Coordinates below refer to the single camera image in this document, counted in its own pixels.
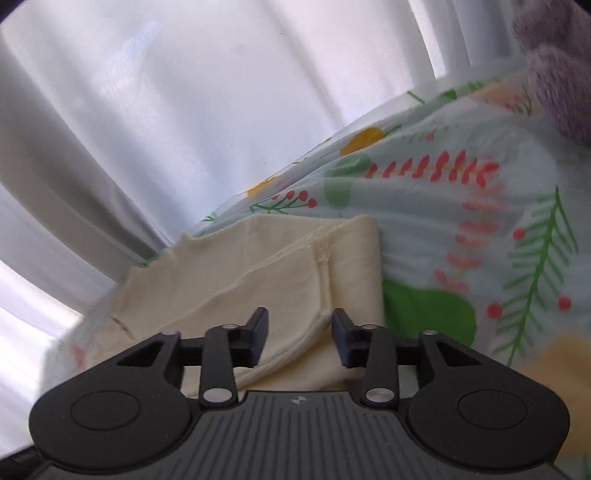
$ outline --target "white logo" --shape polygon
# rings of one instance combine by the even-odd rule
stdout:
[[[298,405],[298,406],[299,406],[299,405],[303,405],[303,404],[304,404],[304,403],[306,403],[307,401],[308,401],[308,399],[307,399],[307,398],[305,398],[305,397],[302,397],[301,395],[300,395],[299,397],[293,397],[293,398],[291,399],[291,402],[292,402],[292,403],[295,403],[295,404],[296,404],[296,405]]]

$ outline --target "yellow leaf print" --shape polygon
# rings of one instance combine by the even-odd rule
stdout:
[[[250,190],[246,191],[246,194],[248,196],[252,195],[253,193],[255,193],[257,190],[260,190],[261,188],[263,188],[267,183],[272,182],[273,180],[275,180],[277,177],[269,177],[265,180],[263,180],[262,182],[260,182],[258,185],[255,185],[253,188],[251,188]]]
[[[349,155],[362,148],[373,145],[377,141],[385,138],[384,132],[377,127],[369,127],[355,135],[351,141],[340,149],[341,155]]]

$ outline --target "curtain fold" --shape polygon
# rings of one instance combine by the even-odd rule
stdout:
[[[420,83],[510,0],[27,0],[0,25],[0,456],[48,345],[131,265]]]

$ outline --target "fuzzy purple fabric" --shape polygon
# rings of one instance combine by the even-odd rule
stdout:
[[[591,144],[591,15],[574,0],[515,0],[530,83],[565,136]]]

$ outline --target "cream fabric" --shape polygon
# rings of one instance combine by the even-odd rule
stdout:
[[[131,269],[87,361],[161,330],[187,338],[244,324],[259,306],[269,310],[269,336],[256,368],[235,369],[239,388],[315,390],[356,376],[340,365],[327,327],[337,307],[358,324],[384,324],[375,221],[252,215],[202,238],[185,236],[148,268]],[[184,393],[198,387],[199,370],[187,369]]]

